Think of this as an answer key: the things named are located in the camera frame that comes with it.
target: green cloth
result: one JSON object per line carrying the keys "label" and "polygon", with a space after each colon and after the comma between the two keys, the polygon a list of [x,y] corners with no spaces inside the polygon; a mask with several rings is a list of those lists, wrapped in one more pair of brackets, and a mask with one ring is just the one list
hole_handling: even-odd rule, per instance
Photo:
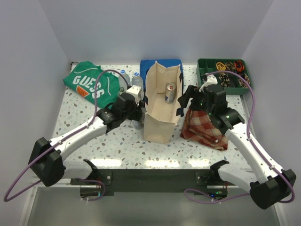
{"label": "green cloth", "polygon": [[[96,66],[89,61],[80,62],[73,71],[64,78],[64,83],[94,104],[95,82],[101,72],[103,72],[103,70],[100,69],[100,66]],[[118,92],[118,78],[111,73],[103,74],[96,89],[97,106],[104,108],[107,104],[115,102]]]}

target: plaid fabric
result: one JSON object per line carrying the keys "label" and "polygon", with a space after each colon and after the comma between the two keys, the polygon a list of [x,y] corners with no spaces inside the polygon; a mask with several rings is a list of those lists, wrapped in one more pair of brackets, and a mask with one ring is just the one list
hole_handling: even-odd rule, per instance
{"label": "plaid fabric", "polygon": [[188,110],[180,136],[220,151],[228,149],[228,139],[212,125],[204,111]]}

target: green plastic bin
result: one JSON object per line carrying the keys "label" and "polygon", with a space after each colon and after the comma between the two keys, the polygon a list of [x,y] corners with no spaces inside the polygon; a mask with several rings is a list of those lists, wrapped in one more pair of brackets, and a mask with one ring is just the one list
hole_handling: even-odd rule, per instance
{"label": "green plastic bin", "polygon": [[[232,62],[234,64],[235,61],[240,60],[243,65],[245,66],[245,71],[244,73],[247,74],[247,76],[249,77],[250,83],[251,83],[251,87],[252,87],[252,79],[250,76],[250,73],[248,72],[248,68],[246,66],[245,61],[241,60],[241,59],[205,59],[205,58],[200,58],[198,60],[198,67],[197,67],[197,75],[198,75],[198,85],[201,86],[202,84],[204,84],[204,80],[201,77],[201,75],[204,75],[205,73],[210,73],[210,72],[216,72],[216,63],[217,62],[222,62],[223,64],[226,62]],[[218,84],[220,84],[220,79],[219,79],[219,75],[215,74],[215,77],[217,78]],[[243,88],[240,86],[239,82],[238,82],[238,78],[234,77],[233,79],[235,79],[236,83],[238,83],[238,87],[232,87],[232,88],[228,88],[228,87],[224,87],[224,90],[226,91],[227,95],[243,95],[246,92],[249,91],[248,88]]]}

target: blue folded fabric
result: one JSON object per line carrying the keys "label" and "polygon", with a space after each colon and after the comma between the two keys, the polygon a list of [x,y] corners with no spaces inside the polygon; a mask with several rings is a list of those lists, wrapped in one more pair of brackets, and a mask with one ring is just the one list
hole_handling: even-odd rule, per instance
{"label": "blue folded fabric", "polygon": [[[182,61],[179,59],[161,59],[161,60],[142,60],[140,62],[140,76],[143,79],[143,88],[144,88],[144,93],[145,93],[145,79],[146,79],[146,74],[151,66],[155,64],[155,62],[158,62],[159,64],[163,65],[164,67],[172,67],[172,66],[177,66],[180,65],[180,70],[181,73],[183,73],[183,65]],[[182,93],[184,90],[184,79],[182,82]],[[184,116],[184,109],[181,108],[180,110],[181,117]]]}

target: terrazzo surface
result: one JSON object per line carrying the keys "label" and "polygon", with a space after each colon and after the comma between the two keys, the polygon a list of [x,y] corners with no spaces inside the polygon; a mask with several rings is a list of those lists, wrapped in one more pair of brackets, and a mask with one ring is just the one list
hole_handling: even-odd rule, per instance
{"label": "terrazzo surface", "polygon": [[[189,84],[197,85],[196,65],[183,65],[184,90]],[[102,65],[101,68],[126,70],[130,77],[139,71],[139,65]],[[240,96],[227,96],[229,107],[244,118]],[[94,105],[66,87],[53,137],[63,135],[92,117]],[[90,159],[98,168],[115,169],[208,169],[220,160],[227,160],[234,167],[250,169],[250,166],[229,141],[228,150],[217,151],[180,137],[184,117],[174,129],[169,145],[143,140],[143,129],[135,130],[130,121],[119,128],[97,137],[83,145],[68,160]]]}

